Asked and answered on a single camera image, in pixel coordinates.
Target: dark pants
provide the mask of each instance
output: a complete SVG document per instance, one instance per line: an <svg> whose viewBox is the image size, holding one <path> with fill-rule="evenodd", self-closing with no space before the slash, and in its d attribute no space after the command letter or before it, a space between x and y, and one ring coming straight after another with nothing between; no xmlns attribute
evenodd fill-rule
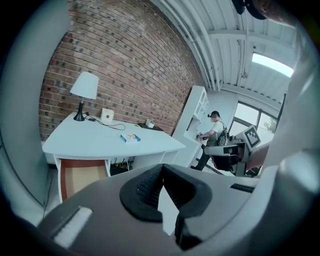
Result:
<svg viewBox="0 0 320 256"><path fill-rule="evenodd" d="M196 165L195 170L202 171L205 168L205 166L206 166L206 164L207 164L209 159L210 159L210 155L205 154L205 148L203 147L202 148L202 156L199 159L199 162Z"/></svg>

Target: white lampshade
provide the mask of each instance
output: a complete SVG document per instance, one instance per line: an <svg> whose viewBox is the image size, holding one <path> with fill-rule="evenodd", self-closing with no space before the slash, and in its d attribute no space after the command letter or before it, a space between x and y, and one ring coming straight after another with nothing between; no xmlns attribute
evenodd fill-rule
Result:
<svg viewBox="0 0 320 256"><path fill-rule="evenodd" d="M96 99L99 77L89 72L82 72L71 88L71 93L84 98Z"/></svg>

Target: brick wall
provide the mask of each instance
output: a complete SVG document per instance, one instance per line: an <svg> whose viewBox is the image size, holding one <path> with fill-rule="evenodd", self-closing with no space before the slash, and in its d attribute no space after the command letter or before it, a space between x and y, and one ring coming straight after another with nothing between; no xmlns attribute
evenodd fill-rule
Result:
<svg viewBox="0 0 320 256"><path fill-rule="evenodd" d="M150 2L75 0L68 3L71 28L53 54L41 89L39 126L45 140L80 99L70 89L81 72L99 77L97 99L84 111L138 123L154 119L171 134L192 85L203 86L184 40Z"/></svg>

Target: white desk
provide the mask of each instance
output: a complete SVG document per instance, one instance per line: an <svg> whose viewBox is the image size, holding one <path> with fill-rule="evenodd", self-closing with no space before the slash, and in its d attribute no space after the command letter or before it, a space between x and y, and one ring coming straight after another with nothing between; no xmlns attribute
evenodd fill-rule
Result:
<svg viewBox="0 0 320 256"><path fill-rule="evenodd" d="M163 131L144 129L133 123L110 122L111 125L125 125L125 130L116 130L97 121L75 121L75 115L71 113L42 146L45 153L53 154L58 169L60 202L61 159L105 160L107 174L110 176L110 160L114 157L135 157L133 169L136 169L154 164L172 164L179 150L185 148L185 145ZM120 134L136 134L141 141L125 143Z"/></svg>

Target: ceiling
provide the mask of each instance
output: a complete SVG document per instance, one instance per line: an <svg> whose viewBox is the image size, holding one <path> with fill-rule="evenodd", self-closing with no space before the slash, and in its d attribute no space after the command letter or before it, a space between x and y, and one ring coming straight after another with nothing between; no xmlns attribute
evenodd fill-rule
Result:
<svg viewBox="0 0 320 256"><path fill-rule="evenodd" d="M236 13L231 0L151 0L190 46L208 91L248 96L281 108L290 78L252 62L258 53L295 66L295 30Z"/></svg>

